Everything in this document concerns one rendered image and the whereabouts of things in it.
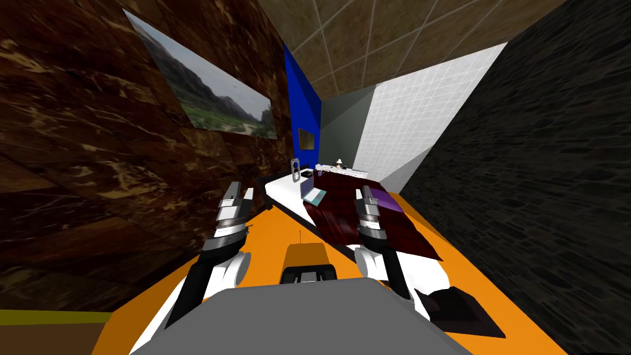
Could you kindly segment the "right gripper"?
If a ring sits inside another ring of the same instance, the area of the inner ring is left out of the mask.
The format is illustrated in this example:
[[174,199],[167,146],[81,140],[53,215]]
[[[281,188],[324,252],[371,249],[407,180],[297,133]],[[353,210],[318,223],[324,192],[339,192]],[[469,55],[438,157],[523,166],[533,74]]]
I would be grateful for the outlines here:
[[369,186],[363,186],[356,189],[357,213],[359,219],[363,221],[378,221],[380,216],[378,210],[378,200],[374,199],[372,190]]

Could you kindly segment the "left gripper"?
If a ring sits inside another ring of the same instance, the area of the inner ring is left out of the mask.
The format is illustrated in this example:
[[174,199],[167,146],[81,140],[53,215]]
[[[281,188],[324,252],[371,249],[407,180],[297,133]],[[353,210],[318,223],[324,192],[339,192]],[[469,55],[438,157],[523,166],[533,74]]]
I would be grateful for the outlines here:
[[219,203],[217,221],[247,218],[250,212],[250,200],[253,199],[254,187],[246,189],[243,198],[239,198],[241,182],[230,183],[223,200]]

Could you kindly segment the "purple pillow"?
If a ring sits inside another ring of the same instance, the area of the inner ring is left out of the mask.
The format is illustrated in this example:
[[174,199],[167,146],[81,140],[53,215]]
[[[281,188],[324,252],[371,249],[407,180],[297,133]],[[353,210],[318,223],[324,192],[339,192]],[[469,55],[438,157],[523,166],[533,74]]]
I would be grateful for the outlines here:
[[397,201],[395,201],[395,199],[386,191],[375,188],[371,188],[370,191],[373,195],[373,198],[378,200],[379,207],[383,207],[400,213],[403,212],[403,209],[399,206]]

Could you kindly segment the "white shelf with lamp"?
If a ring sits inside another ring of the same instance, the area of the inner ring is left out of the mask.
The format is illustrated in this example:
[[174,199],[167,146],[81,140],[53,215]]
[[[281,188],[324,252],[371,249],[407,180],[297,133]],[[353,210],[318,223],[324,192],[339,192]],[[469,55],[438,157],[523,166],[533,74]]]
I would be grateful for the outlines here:
[[316,164],[315,170],[333,172],[333,173],[343,174],[343,175],[352,176],[352,177],[361,178],[361,179],[368,178],[368,172],[347,168],[341,164],[342,164],[342,161],[340,159],[336,161],[336,166]]

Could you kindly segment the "white bed with dark red blanket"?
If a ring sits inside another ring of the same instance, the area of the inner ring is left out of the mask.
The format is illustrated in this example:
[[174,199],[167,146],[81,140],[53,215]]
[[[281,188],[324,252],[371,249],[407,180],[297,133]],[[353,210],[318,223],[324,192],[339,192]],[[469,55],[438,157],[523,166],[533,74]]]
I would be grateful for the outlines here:
[[[301,199],[300,184],[314,177],[314,187],[324,190],[319,206]],[[310,170],[294,183],[288,171],[259,177],[256,180],[267,209],[279,207],[306,229],[356,262],[354,250],[361,245],[357,225],[356,189],[363,186],[385,190],[374,181],[337,173],[319,174]],[[390,245],[397,251],[402,270],[420,297],[429,321],[439,329],[484,337],[505,335],[491,316],[465,291],[450,284],[441,265],[441,257],[426,236],[419,232],[404,212],[379,207],[380,223]]]

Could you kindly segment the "teal open laptop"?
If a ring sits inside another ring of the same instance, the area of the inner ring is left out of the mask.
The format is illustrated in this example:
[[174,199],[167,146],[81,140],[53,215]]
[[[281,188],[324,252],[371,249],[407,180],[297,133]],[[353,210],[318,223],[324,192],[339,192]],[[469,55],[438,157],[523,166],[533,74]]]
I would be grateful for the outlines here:
[[325,197],[326,192],[324,190],[314,187],[314,177],[306,179],[300,184],[301,199],[314,206],[319,206],[322,199]]

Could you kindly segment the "orange box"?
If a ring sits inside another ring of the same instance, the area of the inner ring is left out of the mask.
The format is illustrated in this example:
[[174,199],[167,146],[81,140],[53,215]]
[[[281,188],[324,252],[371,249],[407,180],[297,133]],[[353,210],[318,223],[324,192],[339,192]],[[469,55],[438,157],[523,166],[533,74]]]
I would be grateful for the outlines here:
[[295,243],[287,247],[282,271],[288,267],[306,267],[329,263],[323,243]]

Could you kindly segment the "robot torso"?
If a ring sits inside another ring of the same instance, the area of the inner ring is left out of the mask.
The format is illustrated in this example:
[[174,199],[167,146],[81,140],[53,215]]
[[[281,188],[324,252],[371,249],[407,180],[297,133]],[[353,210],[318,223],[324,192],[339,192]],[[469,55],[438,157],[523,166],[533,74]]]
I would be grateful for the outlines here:
[[214,271],[202,303],[130,355],[472,355],[376,280],[237,288]]

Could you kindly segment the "mountain landscape wall picture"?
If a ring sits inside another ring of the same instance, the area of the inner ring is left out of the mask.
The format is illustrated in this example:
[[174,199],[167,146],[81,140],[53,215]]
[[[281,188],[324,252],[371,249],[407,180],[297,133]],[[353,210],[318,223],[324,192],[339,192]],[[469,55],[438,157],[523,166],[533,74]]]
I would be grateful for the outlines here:
[[267,97],[129,11],[125,15],[194,127],[277,138]]

